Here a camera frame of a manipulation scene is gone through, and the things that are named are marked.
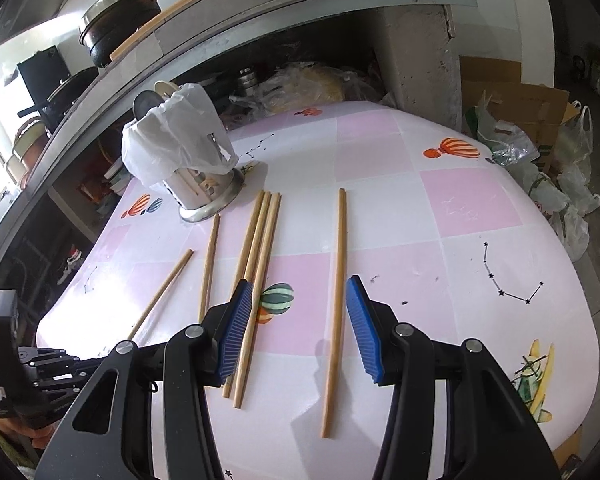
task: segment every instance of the metal bolt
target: metal bolt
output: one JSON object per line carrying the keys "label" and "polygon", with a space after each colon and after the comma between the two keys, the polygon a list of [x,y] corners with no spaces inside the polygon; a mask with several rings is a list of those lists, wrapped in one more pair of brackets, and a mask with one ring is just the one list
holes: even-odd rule
{"label": "metal bolt", "polygon": [[410,335],[413,335],[413,326],[409,323],[398,323],[395,326],[395,333],[402,337],[409,337]]}
{"label": "metal bolt", "polygon": [[116,345],[116,352],[119,354],[128,354],[132,351],[134,344],[131,341],[121,341]]}
{"label": "metal bolt", "polygon": [[187,329],[184,331],[184,335],[191,339],[200,337],[201,335],[203,335],[203,333],[205,333],[205,329],[202,328],[201,325],[187,326]]}
{"label": "metal bolt", "polygon": [[482,343],[480,341],[478,341],[477,339],[468,339],[466,344],[466,349],[469,352],[473,352],[474,354],[477,354],[478,352],[482,352],[482,349],[484,348],[482,346]]}

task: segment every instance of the pink and white tablecloth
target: pink and white tablecloth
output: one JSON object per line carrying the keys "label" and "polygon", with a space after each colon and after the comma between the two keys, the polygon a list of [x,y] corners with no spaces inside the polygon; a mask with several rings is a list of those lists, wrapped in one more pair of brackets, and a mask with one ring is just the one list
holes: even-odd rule
{"label": "pink and white tablecloth", "polygon": [[[551,354],[553,372],[534,415],[552,448],[576,430],[598,377],[589,309],[554,232],[485,146],[364,102],[279,114],[230,136],[246,187],[221,213],[211,304],[230,296],[263,188],[282,193],[266,286],[286,283],[293,295],[282,314],[262,311],[267,322],[258,327],[242,409],[207,390],[222,468],[235,480],[372,477],[392,390],[365,374],[348,317],[334,438],[318,437],[339,187],[349,201],[348,275],[359,274],[373,300],[432,339],[481,339],[513,381],[544,373]],[[187,248],[192,260],[136,342],[167,341],[196,322],[210,226],[182,221],[173,199],[133,180],[40,323],[38,345],[81,358],[106,354]],[[538,359],[531,368],[529,357]],[[443,384],[437,394],[432,478],[444,457]],[[165,478],[160,404],[157,394],[154,457],[156,476]]]}

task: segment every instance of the metal base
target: metal base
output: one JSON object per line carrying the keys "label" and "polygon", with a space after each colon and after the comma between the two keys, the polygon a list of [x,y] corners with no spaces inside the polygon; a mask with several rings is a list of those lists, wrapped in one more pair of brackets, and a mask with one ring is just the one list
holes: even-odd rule
{"label": "metal base", "polygon": [[211,218],[217,212],[222,211],[225,207],[227,207],[235,197],[238,196],[240,190],[242,189],[242,184],[244,184],[244,177],[242,176],[242,172],[234,168],[234,177],[231,182],[224,190],[222,195],[198,209],[184,209],[180,208],[180,218],[182,218],[185,222],[191,222],[195,224],[196,222],[202,222],[207,218]]}

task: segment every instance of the green striped hot air balloon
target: green striped hot air balloon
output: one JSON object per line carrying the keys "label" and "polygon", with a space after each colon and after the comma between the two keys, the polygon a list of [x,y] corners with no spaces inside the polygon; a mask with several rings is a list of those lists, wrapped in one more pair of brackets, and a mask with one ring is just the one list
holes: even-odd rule
{"label": "green striped hot air balloon", "polygon": [[268,314],[282,314],[289,310],[294,300],[294,290],[288,283],[276,283],[268,287],[260,296],[260,306]]}

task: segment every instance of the human hand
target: human hand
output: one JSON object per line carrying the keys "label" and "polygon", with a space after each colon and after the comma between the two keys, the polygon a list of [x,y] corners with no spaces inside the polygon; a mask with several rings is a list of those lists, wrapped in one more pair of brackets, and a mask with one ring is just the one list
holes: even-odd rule
{"label": "human hand", "polygon": [[16,444],[19,444],[18,435],[26,436],[31,439],[31,445],[35,449],[45,449],[55,430],[53,426],[32,430],[19,418],[0,418],[0,433]]}

